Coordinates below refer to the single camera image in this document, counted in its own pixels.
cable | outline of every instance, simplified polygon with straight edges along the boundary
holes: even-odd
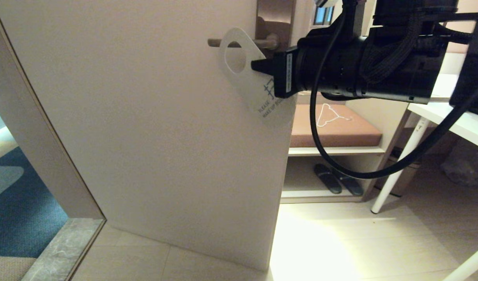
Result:
[[[347,176],[351,176],[353,178],[381,178],[390,174],[394,174],[401,169],[408,167],[418,157],[428,151],[428,149],[430,149],[449,130],[449,128],[459,119],[459,117],[461,117],[461,115],[469,108],[473,101],[478,98],[478,89],[476,89],[476,91],[471,96],[469,96],[469,98],[467,98],[461,105],[457,105],[456,107],[454,107],[453,110],[447,115],[447,117],[445,117],[444,121],[442,121],[437,126],[437,128],[435,128],[435,130],[416,149],[414,149],[414,151],[409,153],[399,162],[379,171],[373,171],[368,173],[352,171],[341,166],[340,164],[332,160],[331,156],[326,153],[324,147],[320,142],[319,132],[317,131],[317,122],[315,120],[315,105],[317,102],[317,88],[319,87],[319,78],[321,76],[323,66],[328,58],[329,53],[331,52],[332,47],[334,46],[337,37],[341,32],[345,17],[346,12],[343,9],[343,12],[340,15],[341,21],[338,23],[336,30],[328,43],[327,48],[324,50],[324,54],[319,64],[319,69],[317,70],[315,76],[312,93],[310,95],[310,128],[312,129],[312,137],[315,142],[315,146],[319,150],[321,156],[328,162],[328,164],[334,167],[334,169],[337,169],[341,173],[346,174]]]

table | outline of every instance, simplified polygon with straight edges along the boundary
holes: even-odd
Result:
[[[399,160],[416,148],[430,121],[439,124],[452,111],[452,107],[448,103],[428,103],[427,105],[411,103],[407,109],[418,114],[421,118],[414,128],[414,132],[412,132]],[[478,145],[478,115],[471,112],[465,112],[450,128],[450,131],[473,144]],[[402,171],[398,171],[388,177],[378,199],[371,208],[371,212],[379,212],[401,173]],[[471,256],[471,258],[466,260],[459,268],[447,276],[444,281],[462,281],[468,278],[476,270],[478,270],[478,251]]]

